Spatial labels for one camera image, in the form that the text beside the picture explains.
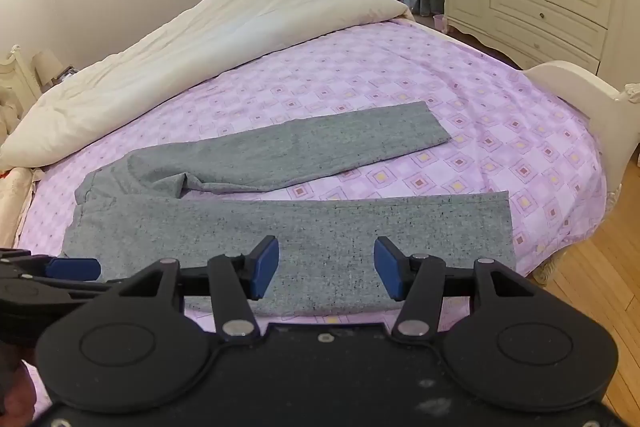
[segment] purple patterned bed sheet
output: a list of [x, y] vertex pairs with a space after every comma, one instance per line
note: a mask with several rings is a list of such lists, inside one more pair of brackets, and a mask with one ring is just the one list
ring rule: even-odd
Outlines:
[[[59, 254], [76, 187], [89, 172], [131, 150], [416, 100], [428, 105], [450, 142], [266, 194], [224, 198], [354, 200], [508, 190], [522, 274], [599, 225], [606, 185], [583, 116], [487, 55], [392, 21], [338, 31], [227, 71], [53, 165], [38, 184], [19, 246]], [[463, 299], [446, 299], [440, 327], [467, 313]], [[206, 312], [187, 314], [212, 328]], [[390, 327], [396, 315], [277, 320], [384, 321]]]

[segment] blue gripper pad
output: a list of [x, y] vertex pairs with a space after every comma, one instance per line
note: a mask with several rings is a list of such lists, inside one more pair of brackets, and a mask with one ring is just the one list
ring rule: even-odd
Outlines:
[[255, 262], [254, 278], [251, 279], [250, 289], [252, 299], [262, 299], [269, 283], [276, 273], [280, 259], [280, 245], [273, 239], [262, 251]]
[[373, 244], [373, 264], [389, 296], [395, 300], [403, 299], [398, 261], [379, 239]]
[[45, 268], [45, 275], [52, 279], [66, 281], [95, 281], [100, 277], [102, 267], [97, 259], [52, 259]]

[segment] screw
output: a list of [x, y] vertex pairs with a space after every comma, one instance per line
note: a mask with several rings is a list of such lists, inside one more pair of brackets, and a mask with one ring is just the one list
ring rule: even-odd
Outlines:
[[408, 337], [421, 337], [429, 332], [429, 325], [422, 321], [403, 321], [398, 325], [398, 331]]
[[226, 322], [222, 326], [222, 331], [224, 331], [230, 337], [246, 337], [248, 334], [254, 331], [254, 325], [249, 321], [234, 320]]

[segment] lamp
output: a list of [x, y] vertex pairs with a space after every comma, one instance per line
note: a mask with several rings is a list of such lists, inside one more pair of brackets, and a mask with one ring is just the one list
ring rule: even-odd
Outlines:
[[58, 60], [51, 50], [44, 50], [36, 53], [32, 60], [33, 67], [40, 77], [40, 83], [44, 86], [56, 80], [62, 73], [71, 67], [66, 66]]

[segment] hardwood floor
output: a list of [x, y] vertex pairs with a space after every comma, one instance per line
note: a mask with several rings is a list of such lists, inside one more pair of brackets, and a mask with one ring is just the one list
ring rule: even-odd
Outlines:
[[618, 371], [605, 402], [640, 426], [640, 168], [629, 162], [620, 201], [590, 239], [574, 245], [547, 286], [609, 330]]

